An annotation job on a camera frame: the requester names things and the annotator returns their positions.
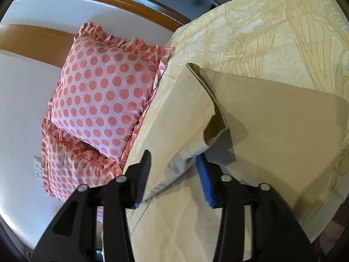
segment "pillow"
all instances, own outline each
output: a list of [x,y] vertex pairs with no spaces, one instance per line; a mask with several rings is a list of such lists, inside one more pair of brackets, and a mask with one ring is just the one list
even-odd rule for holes
[[52,122],[120,167],[154,98],[174,48],[107,37],[84,24],[62,69]]
[[[44,189],[51,197],[65,201],[80,184],[105,185],[122,174],[122,169],[81,140],[51,122],[52,99],[41,125]],[[102,220],[102,209],[97,218]]]

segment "bed sheet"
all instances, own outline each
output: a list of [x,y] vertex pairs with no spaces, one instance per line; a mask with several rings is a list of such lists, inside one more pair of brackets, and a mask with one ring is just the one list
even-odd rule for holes
[[[349,23],[335,0],[233,0],[179,28],[167,45],[176,49],[164,73],[167,77],[160,84],[144,125],[151,125],[154,121],[161,107],[159,104],[166,101],[186,63],[223,74],[233,73],[323,91],[349,101]],[[139,141],[133,146],[134,154],[137,154],[146,133],[146,129],[140,131]],[[348,171],[347,128],[335,168],[324,191],[311,208],[304,210],[299,220],[310,240],[321,233],[348,195]],[[190,186],[190,183],[186,183],[184,178],[179,185]],[[161,197],[166,198],[164,201],[167,204],[176,201],[189,204],[194,195],[188,193],[179,200],[171,199],[167,193],[160,193],[139,210],[130,212],[133,248],[141,252],[147,247],[148,252],[163,255],[159,256],[159,261],[175,261],[171,256],[175,252],[182,255],[176,261],[192,261],[184,255],[186,244],[183,245],[180,238],[197,232],[196,223],[187,220],[189,217],[183,214],[177,214],[181,215],[181,220],[163,222],[161,233],[170,232],[170,240],[138,238],[149,236],[148,231],[153,235],[156,233],[154,226],[158,222],[151,220],[151,211],[154,214],[163,212],[164,218],[175,216],[166,207],[155,203]],[[208,215],[209,211],[203,212],[207,214],[198,212],[197,220],[200,216]],[[186,226],[187,234],[181,235],[177,231],[176,227],[180,225]],[[207,236],[210,234],[202,235],[198,241]],[[198,243],[192,248],[195,253],[209,251],[210,255],[206,257],[212,257],[212,247],[209,245]],[[147,261],[146,256],[137,261]]]

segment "yellow patterned bedspread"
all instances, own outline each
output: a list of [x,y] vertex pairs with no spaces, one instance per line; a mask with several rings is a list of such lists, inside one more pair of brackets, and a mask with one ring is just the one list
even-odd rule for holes
[[[162,80],[139,141],[189,62],[349,101],[349,23],[335,0],[234,0],[179,28],[167,46],[176,48],[165,73],[169,78]],[[326,191],[301,216],[310,239],[322,231],[348,195],[348,170],[347,130]]]

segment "electrical outlet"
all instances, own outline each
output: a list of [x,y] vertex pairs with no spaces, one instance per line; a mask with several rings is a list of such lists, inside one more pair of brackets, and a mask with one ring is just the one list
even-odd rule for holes
[[36,179],[43,181],[43,167],[41,159],[37,156],[34,156],[34,171]]

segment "white wall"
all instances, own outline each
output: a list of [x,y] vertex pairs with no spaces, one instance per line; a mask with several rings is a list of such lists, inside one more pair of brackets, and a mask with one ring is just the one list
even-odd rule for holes
[[0,215],[34,248],[62,203],[36,180],[40,125],[61,69],[0,51]]

